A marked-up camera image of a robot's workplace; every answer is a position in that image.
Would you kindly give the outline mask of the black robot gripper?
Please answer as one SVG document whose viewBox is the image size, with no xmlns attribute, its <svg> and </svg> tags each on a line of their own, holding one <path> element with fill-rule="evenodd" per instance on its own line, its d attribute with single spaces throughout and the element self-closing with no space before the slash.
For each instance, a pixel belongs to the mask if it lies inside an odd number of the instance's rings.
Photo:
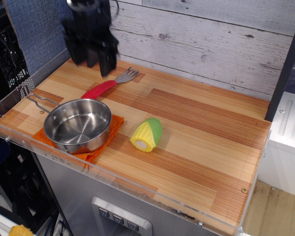
<svg viewBox="0 0 295 236">
<path fill-rule="evenodd" d="M 72 19 L 63 19 L 63 36 L 73 62 L 78 65 L 86 60 L 84 48 L 98 48 L 98 62 L 102 77 L 116 68 L 118 40 L 112 35 L 112 15 L 108 0 L 68 0 Z"/>
</svg>

